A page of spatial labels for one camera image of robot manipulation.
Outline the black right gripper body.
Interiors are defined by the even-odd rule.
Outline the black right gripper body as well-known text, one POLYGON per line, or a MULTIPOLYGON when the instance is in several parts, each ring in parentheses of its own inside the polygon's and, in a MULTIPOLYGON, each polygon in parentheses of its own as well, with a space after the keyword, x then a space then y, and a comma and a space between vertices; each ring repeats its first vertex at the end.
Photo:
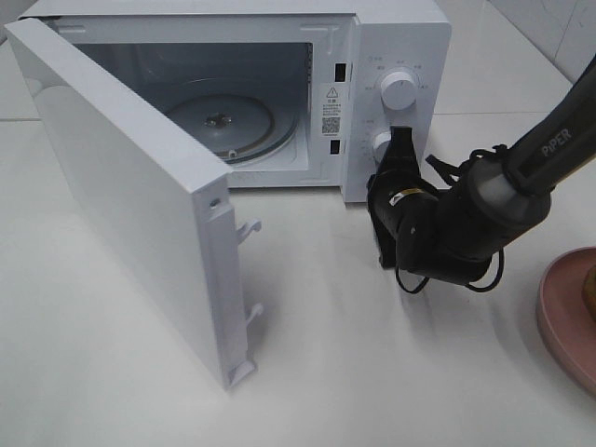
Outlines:
POLYGON ((411 180, 420 177, 419 163, 413 145, 413 129, 392 126, 390 141, 375 172, 375 178, 411 180))

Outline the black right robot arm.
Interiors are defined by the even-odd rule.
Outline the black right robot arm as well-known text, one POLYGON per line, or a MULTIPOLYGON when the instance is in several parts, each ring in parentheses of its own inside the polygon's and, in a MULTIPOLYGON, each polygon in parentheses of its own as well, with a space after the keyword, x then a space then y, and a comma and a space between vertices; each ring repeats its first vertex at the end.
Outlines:
POLYGON ((384 269, 473 291, 495 288, 504 248, 542 223, 551 192, 595 157, 595 64, 589 63, 553 111, 512 146, 476 149, 458 166, 428 156, 446 183, 423 179, 413 131, 393 126, 367 183, 367 209, 384 269))

